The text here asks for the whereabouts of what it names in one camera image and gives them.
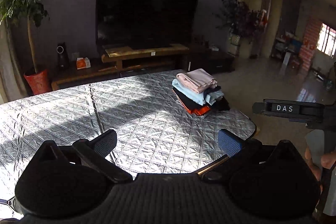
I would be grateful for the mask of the pink garment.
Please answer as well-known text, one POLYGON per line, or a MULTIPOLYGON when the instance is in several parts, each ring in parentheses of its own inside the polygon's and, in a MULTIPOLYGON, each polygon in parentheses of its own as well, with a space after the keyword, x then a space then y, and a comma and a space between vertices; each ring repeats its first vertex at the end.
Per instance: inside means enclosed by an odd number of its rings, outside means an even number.
POLYGON ((186 88, 200 94, 208 88, 217 87, 217 80, 204 69, 196 69, 187 73, 178 73, 177 80, 186 88))

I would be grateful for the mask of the orange folded garment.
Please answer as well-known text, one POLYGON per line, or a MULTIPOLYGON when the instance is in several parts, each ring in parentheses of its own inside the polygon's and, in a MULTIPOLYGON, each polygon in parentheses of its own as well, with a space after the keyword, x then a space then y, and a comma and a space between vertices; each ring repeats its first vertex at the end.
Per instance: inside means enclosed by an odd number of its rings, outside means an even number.
POLYGON ((211 111, 210 107, 207 105, 200 105, 183 93, 178 91, 176 88, 172 89, 173 93, 177 96, 179 102, 181 102, 182 106, 186 109, 189 114, 195 114, 197 116, 203 116, 211 111))

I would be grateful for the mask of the grey quilted table cover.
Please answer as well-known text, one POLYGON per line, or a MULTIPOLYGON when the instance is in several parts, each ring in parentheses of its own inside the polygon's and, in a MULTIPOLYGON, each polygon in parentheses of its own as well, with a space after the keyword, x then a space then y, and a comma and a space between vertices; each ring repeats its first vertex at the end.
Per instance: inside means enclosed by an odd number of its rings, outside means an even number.
POLYGON ((236 109, 197 116, 177 101, 176 71, 108 80, 1 105, 1 197, 15 186, 44 141, 71 145, 114 130, 106 158, 132 176, 191 173, 223 156, 218 132, 251 138, 256 125, 236 109))

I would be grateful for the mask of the light blue folded garment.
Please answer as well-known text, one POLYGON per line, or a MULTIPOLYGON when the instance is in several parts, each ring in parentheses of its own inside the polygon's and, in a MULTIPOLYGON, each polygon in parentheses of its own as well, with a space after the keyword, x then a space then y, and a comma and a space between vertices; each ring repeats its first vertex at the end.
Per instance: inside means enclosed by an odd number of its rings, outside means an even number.
POLYGON ((173 79, 172 85, 178 91, 180 91, 185 96, 187 96, 188 98, 190 98, 191 100, 200 105, 205 105, 206 103, 208 103, 210 106, 212 106, 216 101, 224 97, 224 94, 221 90, 210 92, 209 94, 206 95, 204 95, 204 92, 202 93, 193 92, 191 89, 183 86, 177 79, 173 79))

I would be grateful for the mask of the red plant pot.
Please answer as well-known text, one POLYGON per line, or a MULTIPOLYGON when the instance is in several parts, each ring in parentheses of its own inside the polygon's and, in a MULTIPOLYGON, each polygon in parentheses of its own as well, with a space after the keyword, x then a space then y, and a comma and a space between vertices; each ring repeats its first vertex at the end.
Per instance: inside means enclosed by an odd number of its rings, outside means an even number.
POLYGON ((40 72, 35 73, 34 68, 32 68, 24 73, 24 78, 28 82, 34 95, 52 91, 47 69, 42 69, 40 72))

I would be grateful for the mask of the orange tissue box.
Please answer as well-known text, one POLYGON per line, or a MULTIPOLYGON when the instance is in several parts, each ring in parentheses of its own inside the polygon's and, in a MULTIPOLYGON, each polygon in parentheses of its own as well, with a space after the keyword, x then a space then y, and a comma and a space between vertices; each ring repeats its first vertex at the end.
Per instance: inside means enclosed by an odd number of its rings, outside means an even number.
POLYGON ((80 69, 88 69, 91 67, 91 62, 88 57, 78 57, 76 59, 76 68, 77 70, 80 69))

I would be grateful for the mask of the wooden TV bench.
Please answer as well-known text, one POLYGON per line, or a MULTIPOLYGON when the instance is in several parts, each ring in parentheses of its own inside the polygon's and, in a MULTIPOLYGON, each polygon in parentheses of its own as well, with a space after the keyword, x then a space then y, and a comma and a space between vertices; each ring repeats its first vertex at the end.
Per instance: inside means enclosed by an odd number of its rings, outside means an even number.
POLYGON ((235 69, 235 57, 223 51, 213 51, 204 46, 188 48, 172 44, 166 48, 133 50, 131 47, 112 48, 100 58, 90 59, 91 66, 77 69, 72 63, 55 73, 53 90, 83 84, 117 79, 131 75, 183 69, 202 68, 209 74, 231 72, 235 69))

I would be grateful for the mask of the dark potted plant right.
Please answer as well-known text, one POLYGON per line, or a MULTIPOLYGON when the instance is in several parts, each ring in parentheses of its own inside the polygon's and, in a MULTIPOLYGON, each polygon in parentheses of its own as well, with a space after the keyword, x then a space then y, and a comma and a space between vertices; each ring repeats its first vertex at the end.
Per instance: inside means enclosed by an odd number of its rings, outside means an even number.
POLYGON ((242 42, 256 43, 267 24, 267 11, 251 10, 239 0, 221 0, 219 11, 214 14, 220 19, 218 30, 228 30, 228 53, 238 56, 242 42))

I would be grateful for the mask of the large black television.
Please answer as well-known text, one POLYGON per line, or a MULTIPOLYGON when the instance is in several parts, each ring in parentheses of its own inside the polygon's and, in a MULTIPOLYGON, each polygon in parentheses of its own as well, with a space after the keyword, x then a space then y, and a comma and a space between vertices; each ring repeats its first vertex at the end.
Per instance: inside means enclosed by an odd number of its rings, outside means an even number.
POLYGON ((186 44, 191 40, 199 0, 96 0, 96 46, 186 44))

